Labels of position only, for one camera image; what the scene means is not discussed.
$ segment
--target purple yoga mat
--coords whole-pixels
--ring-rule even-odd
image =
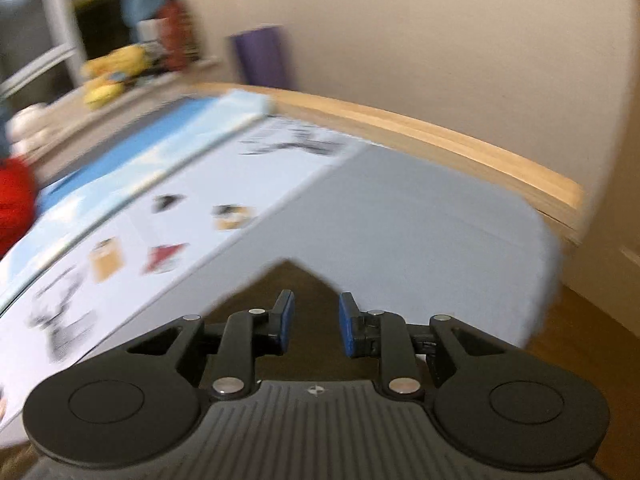
[[[293,90],[281,27],[261,27],[231,37],[249,85]]]

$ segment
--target printed image on box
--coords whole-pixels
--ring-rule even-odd
[[[102,283],[124,266],[124,259],[117,238],[108,238],[96,245],[89,254],[94,279]]]
[[[216,227],[221,231],[239,229],[254,217],[250,207],[242,205],[220,205],[213,209]]]
[[[52,362],[60,362],[89,337],[96,323],[93,310],[85,311],[80,317],[69,313],[73,298],[84,282],[84,272],[69,267],[53,282],[37,292],[31,305],[31,315],[27,326],[42,330],[47,337],[49,355]]]
[[[302,150],[313,155],[335,156],[343,147],[340,137],[331,130],[301,123],[287,118],[278,118],[273,127],[242,140],[243,155],[265,155],[281,150]]]
[[[177,267],[179,258],[178,254],[189,244],[178,245],[161,245],[154,247],[149,251],[149,262],[146,265],[143,274],[149,274],[150,272],[155,274],[162,274],[163,272],[169,272]]]
[[[154,213],[161,213],[184,200],[184,195],[160,195],[154,198]]]

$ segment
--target red object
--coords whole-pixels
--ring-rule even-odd
[[[37,193],[31,170],[20,158],[0,161],[0,258],[35,222]]]
[[[161,269],[162,264],[171,259],[172,256],[179,253],[186,246],[187,244],[178,244],[154,247],[149,254],[149,263],[145,267],[144,273],[148,274],[149,272],[157,272],[158,269]]]
[[[168,0],[156,17],[160,20],[160,41],[167,54],[163,64],[177,72],[198,59],[198,46],[193,35],[191,16],[180,0]]]

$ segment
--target black and white printed figure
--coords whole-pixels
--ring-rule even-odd
[[[343,144],[337,134],[315,126],[285,118],[277,118],[269,127],[242,141],[243,155],[263,155],[278,150],[303,150],[314,155],[334,156]]]
[[[34,297],[33,310],[27,323],[47,333],[49,352],[55,362],[65,359],[81,344],[95,324],[95,312],[89,309],[76,320],[69,320],[73,296],[83,281],[83,273],[70,267]]]

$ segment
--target circular disc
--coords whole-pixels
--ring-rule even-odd
[[[148,356],[87,361],[43,381],[24,405],[31,441],[59,462],[115,468],[179,443],[200,403],[177,372]]]
[[[602,394],[564,370],[502,356],[472,359],[438,389],[433,411],[481,462],[548,470],[593,456],[609,423]]]

